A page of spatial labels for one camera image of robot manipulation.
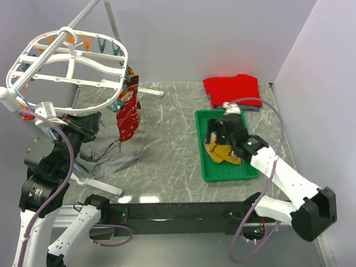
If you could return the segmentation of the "yellow bear sock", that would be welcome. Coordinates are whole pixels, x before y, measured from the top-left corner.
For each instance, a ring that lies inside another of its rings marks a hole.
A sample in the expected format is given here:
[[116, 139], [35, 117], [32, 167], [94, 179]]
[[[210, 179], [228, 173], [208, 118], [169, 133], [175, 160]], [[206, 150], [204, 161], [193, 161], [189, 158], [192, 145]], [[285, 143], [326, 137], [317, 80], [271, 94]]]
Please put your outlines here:
[[241, 158], [237, 157], [228, 145], [219, 145], [217, 143], [204, 144], [205, 150], [215, 163], [228, 162], [234, 165], [241, 164]]

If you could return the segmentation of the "red snowflake christmas sock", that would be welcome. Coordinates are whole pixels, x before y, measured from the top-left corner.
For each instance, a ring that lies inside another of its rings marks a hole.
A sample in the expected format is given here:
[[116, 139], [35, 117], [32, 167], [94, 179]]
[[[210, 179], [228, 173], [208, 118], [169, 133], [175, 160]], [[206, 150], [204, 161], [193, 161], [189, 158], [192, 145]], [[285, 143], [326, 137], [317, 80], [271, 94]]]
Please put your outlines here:
[[123, 92], [119, 96], [119, 100], [122, 102], [119, 113], [116, 114], [119, 142], [131, 139], [139, 127], [141, 105], [137, 98], [137, 92], [136, 86], [130, 86], [127, 92]]

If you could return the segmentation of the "striped brown orange sock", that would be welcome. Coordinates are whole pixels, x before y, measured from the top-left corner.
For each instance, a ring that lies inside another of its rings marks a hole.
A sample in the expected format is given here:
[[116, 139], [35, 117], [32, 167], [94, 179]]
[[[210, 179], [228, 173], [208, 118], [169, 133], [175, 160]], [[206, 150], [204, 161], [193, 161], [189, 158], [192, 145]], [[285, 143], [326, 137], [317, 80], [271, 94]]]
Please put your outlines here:
[[206, 139], [204, 141], [204, 147], [209, 151], [209, 150], [213, 150], [215, 146], [216, 146], [216, 134], [212, 132], [211, 134], [206, 136]]

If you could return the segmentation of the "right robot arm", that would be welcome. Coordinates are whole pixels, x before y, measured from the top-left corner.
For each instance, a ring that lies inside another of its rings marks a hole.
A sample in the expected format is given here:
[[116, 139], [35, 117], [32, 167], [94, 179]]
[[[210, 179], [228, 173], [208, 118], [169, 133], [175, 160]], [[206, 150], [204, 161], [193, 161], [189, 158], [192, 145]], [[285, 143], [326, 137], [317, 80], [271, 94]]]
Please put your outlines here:
[[255, 202], [244, 208], [251, 222], [269, 217], [292, 226], [305, 241], [311, 242], [337, 221], [335, 192], [310, 182], [282, 160], [260, 136], [250, 135], [242, 115], [225, 113], [222, 118], [211, 118], [207, 134], [216, 135], [219, 145], [225, 145], [231, 154], [244, 160], [265, 176], [288, 197], [288, 201], [255, 194]]

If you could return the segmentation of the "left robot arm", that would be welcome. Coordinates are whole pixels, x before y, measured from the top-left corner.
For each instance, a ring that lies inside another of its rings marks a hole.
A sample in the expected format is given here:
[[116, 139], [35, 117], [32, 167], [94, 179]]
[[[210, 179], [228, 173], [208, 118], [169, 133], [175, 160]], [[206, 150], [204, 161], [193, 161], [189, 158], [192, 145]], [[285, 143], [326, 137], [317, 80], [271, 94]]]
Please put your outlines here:
[[82, 144], [95, 139], [101, 113], [63, 115], [59, 117], [62, 125], [37, 113], [34, 117], [46, 122], [54, 135], [42, 134], [34, 139], [24, 159], [27, 179], [21, 188], [21, 228], [13, 266], [66, 266], [71, 248], [87, 237], [91, 228], [111, 217], [109, 199], [91, 195], [65, 232], [50, 243], [76, 156]]

